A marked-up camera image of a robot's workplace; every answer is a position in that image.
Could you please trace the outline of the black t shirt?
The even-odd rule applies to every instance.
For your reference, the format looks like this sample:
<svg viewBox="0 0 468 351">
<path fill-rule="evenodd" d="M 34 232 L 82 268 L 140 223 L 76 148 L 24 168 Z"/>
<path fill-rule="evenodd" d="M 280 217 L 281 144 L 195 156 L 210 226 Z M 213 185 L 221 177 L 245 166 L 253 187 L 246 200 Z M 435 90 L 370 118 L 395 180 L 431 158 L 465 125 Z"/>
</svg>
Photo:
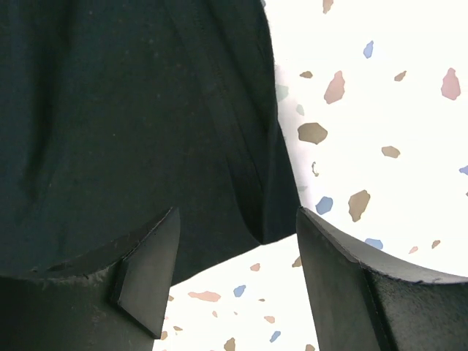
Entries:
<svg viewBox="0 0 468 351">
<path fill-rule="evenodd" d="M 1 3 L 1 272 L 58 268 L 169 208 L 178 284 L 295 232 L 260 1 Z"/>
</svg>

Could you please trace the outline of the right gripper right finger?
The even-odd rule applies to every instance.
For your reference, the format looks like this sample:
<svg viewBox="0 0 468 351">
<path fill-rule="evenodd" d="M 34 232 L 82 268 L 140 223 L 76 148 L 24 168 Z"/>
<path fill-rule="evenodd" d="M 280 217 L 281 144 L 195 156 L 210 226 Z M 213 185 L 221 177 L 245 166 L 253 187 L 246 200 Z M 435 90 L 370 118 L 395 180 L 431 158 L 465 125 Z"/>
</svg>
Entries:
<svg viewBox="0 0 468 351">
<path fill-rule="evenodd" d="M 400 260 L 307 208 L 296 228 L 321 350 L 467 349 L 467 278 Z"/>
</svg>

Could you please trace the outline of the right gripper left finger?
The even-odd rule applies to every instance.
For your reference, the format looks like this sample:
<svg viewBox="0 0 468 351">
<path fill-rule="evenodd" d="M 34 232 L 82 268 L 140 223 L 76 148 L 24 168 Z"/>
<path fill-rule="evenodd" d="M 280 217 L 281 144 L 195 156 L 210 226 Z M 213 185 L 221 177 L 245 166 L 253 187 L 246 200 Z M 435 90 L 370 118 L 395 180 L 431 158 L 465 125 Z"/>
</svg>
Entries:
<svg viewBox="0 0 468 351">
<path fill-rule="evenodd" d="M 181 220 L 140 229 L 41 271 L 1 277 L 3 350 L 151 350 L 162 335 Z"/>
</svg>

